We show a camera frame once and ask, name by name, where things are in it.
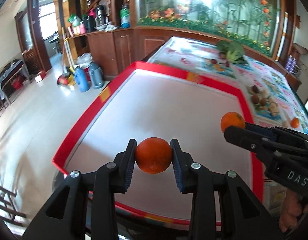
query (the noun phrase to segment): orange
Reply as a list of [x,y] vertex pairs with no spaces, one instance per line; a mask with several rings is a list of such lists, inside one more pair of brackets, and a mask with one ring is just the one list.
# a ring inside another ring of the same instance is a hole
[[157,137],[145,139],[135,150],[137,166],[150,174],[165,171],[170,166],[172,158],[172,149],[168,142]]
[[297,128],[299,127],[299,120],[297,117],[295,117],[291,122],[290,122],[290,126],[293,128]]
[[244,118],[236,112],[229,112],[227,114],[224,114],[221,120],[222,132],[224,132],[225,129],[227,127],[230,127],[231,125],[245,129]]

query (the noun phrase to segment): floral tablecloth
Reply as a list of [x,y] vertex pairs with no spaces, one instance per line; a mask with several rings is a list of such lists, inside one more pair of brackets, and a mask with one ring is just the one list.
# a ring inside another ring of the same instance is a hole
[[[247,56],[244,58],[248,64],[230,64],[226,67],[226,60],[219,59],[216,46],[172,37],[148,62],[182,68],[239,88],[249,104],[256,124],[292,129],[290,122],[297,117],[300,125],[295,130],[308,134],[308,114],[286,78],[262,62]],[[213,64],[212,59],[216,59],[217,63]],[[252,103],[251,97],[255,94],[254,86],[260,93],[263,91],[267,99],[270,98],[265,106]],[[273,101],[279,108],[278,114],[273,114],[268,109],[270,102]]]

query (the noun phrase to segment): blue plastic container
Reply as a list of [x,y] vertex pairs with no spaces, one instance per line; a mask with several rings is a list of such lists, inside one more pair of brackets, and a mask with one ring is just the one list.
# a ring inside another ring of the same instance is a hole
[[75,82],[78,84],[81,92],[86,92],[90,89],[90,85],[87,82],[86,75],[83,69],[77,67],[74,72]]
[[88,73],[91,78],[92,86],[95,89],[99,89],[104,86],[104,80],[102,78],[103,71],[98,64],[92,62],[88,67]]

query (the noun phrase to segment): green grass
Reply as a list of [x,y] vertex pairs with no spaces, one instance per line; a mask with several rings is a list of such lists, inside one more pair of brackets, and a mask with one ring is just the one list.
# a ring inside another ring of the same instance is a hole
[[143,17],[138,21],[137,25],[182,28],[182,29],[189,29],[193,31],[214,34],[230,40],[236,40],[243,45],[246,45],[254,50],[263,53],[266,56],[269,57],[272,56],[269,47],[266,47],[263,44],[250,39],[248,36],[231,33],[225,30],[221,30],[220,28],[217,27],[212,27],[211,25],[209,25],[204,21],[191,21],[191,20],[184,21],[181,19],[174,19],[172,21],[166,18],[153,20],[149,17]]

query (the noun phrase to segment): window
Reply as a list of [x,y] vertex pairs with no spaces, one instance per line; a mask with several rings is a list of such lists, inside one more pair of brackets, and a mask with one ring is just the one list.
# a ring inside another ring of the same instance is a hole
[[58,31],[54,3],[41,6],[39,17],[42,37],[45,40]]

